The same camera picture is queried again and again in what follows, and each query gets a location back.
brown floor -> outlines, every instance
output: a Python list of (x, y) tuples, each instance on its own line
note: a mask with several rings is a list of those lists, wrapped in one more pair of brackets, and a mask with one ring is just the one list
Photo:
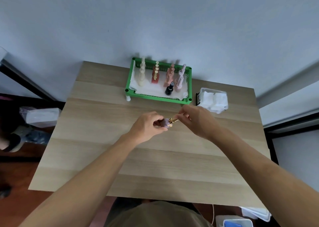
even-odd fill
[[(25, 144), (16, 153), (2, 153), (0, 155), (38, 157), (44, 148), (39, 145)], [(9, 197), (0, 200), (1, 227), (17, 227), (40, 203), (52, 193), (28, 190), (30, 181), (38, 163), (0, 163), (0, 184), (8, 183), (12, 186)], [(115, 197), (105, 197), (90, 227), (102, 227)], [(210, 204), (194, 204), (199, 212), (209, 222), (213, 219), (213, 207)], [(235, 206), (214, 205), (216, 215), (239, 215), (241, 209)]]

khaki shirt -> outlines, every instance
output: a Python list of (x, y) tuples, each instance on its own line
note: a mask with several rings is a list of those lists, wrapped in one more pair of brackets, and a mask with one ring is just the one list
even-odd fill
[(164, 201), (144, 203), (117, 216), (107, 227), (212, 227), (202, 216), (185, 207)]

light wood tabletop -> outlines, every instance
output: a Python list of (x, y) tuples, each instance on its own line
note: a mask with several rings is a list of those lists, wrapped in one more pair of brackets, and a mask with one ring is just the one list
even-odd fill
[[(173, 117), (181, 105), (132, 97), (129, 69), (83, 62), (29, 189), (55, 191), (126, 133), (144, 112)], [(213, 115), (221, 125), (270, 158), (254, 90), (192, 80), (193, 102), (201, 87), (226, 91), (229, 109)], [(108, 195), (263, 207), (228, 158), (181, 122), (138, 145)]]

black nail polish bottle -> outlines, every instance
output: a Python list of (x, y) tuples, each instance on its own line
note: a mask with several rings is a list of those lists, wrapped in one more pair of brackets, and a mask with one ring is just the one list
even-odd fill
[(165, 90), (167, 95), (170, 95), (173, 92), (174, 82), (172, 82)]

green plastic tray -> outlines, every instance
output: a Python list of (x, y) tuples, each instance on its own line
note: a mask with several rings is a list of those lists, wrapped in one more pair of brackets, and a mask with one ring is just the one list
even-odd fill
[[(183, 100), (179, 100), (179, 99), (170, 99), (170, 98), (164, 98), (164, 97), (151, 96), (146, 94), (136, 94), (135, 90), (129, 89), (134, 61), (135, 61), (135, 67), (139, 68), (142, 62), (142, 59), (137, 57), (132, 58), (129, 78), (127, 79), (126, 88), (125, 88), (125, 93), (127, 96), (139, 97), (139, 98), (149, 99), (149, 100), (160, 100), (160, 101), (166, 101), (166, 102), (172, 102), (172, 103), (178, 103), (178, 104), (187, 104), (187, 105), (192, 102), (192, 68), (191, 67), (186, 67), (185, 69), (185, 73), (187, 75), (186, 80), (187, 80), (187, 86), (188, 86), (188, 97), (184, 98)], [(153, 66), (155, 66), (155, 64), (156, 64), (156, 61), (145, 59), (146, 69), (153, 69)], [(169, 69), (170, 67), (171, 67), (171, 64), (163, 63), (163, 62), (159, 63), (160, 71), (166, 72), (167, 69)], [(175, 64), (174, 66), (175, 73), (181, 70), (182, 67), (183, 67), (182, 65)]]

